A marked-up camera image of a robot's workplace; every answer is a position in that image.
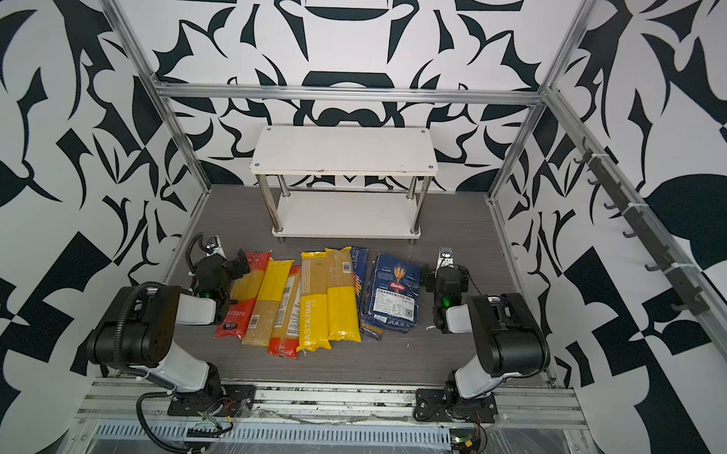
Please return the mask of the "blue Barilla multipack bag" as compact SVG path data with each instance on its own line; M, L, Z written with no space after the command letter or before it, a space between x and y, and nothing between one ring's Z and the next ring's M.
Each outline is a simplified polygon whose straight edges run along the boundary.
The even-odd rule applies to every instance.
M419 320L421 267L394 255L379 253L364 304L364 320L374 327L405 334Z

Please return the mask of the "blue Barilla spaghetti box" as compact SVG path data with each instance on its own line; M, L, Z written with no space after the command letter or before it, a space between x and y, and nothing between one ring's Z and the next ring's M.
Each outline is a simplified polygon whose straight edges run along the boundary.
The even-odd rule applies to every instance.
M365 296L365 284L367 280L369 252L369 248L358 246L353 246L350 250L354 278L353 286L357 304L356 310L358 310L359 315L362 315L363 300Z

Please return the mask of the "yellow Pastatime spaghetti bag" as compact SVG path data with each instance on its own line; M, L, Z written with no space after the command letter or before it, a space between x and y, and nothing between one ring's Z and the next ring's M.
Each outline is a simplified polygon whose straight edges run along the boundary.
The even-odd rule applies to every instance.
M298 352L331 350L325 261L325 252L302 253Z

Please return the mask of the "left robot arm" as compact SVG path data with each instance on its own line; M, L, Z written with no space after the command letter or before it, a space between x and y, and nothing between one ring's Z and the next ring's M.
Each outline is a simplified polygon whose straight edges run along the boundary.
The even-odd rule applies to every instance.
M175 341L179 325L211 325L222 308L237 304L232 288L265 269L267 254L238 252L230 260L222 249L203 245L206 254L184 255L189 288L144 282L121 288L85 343L88 361L155 385L134 405L142 433L169 454L205 454L234 430L234 419L253 409L253 385L224 384L218 367L188 353ZM144 406L165 400L168 416L195 417L181 441L170 442L154 429Z

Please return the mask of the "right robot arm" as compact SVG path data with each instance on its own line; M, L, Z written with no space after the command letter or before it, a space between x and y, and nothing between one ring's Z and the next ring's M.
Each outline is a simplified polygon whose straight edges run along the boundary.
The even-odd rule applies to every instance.
M441 390L416 391L419 422L495 422L494 393L508 380L548 368L549 346L526 301L517 292L469 296L464 266L421 269L423 288L434 297L434 326L444 334L470 335L475 355L451 372Z

